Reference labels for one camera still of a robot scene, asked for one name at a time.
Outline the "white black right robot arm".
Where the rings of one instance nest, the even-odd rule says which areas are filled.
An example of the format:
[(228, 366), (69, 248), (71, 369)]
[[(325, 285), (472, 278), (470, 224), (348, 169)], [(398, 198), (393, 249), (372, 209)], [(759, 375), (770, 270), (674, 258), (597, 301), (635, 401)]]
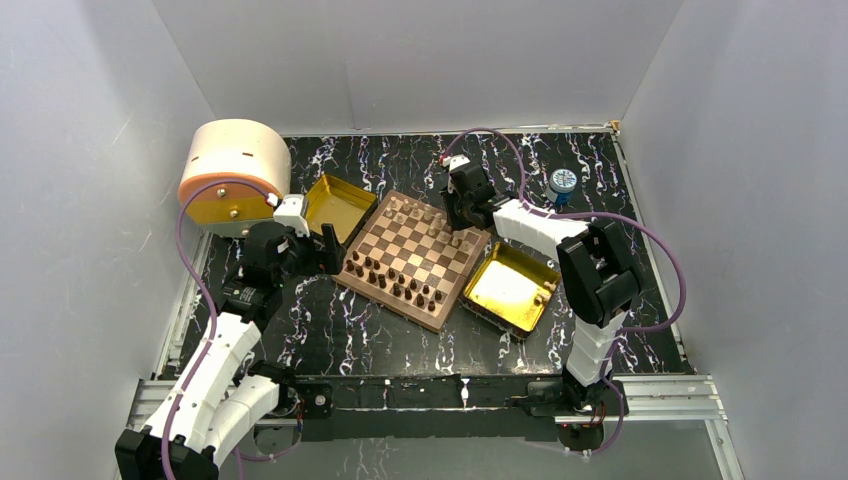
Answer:
[(441, 165), (448, 180), (440, 194), (452, 229), (489, 230), (559, 266), (576, 316), (563, 399), (571, 411), (590, 413), (603, 399), (599, 382), (610, 372), (613, 341), (643, 287), (622, 230), (633, 220), (608, 212), (555, 214), (497, 191), (483, 167), (465, 156), (447, 157)]

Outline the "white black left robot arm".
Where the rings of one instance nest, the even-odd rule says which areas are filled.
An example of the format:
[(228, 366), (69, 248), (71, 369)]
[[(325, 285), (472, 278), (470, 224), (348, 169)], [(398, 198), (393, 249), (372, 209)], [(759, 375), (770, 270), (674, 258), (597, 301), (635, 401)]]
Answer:
[(241, 261), (214, 296), (203, 340), (144, 425), (119, 436), (124, 479), (216, 479), (227, 456), (268, 414), (301, 414), (305, 398), (289, 367), (259, 360), (237, 371), (280, 309), (286, 281), (341, 272), (346, 256), (332, 224), (301, 236), (263, 222), (244, 240)]

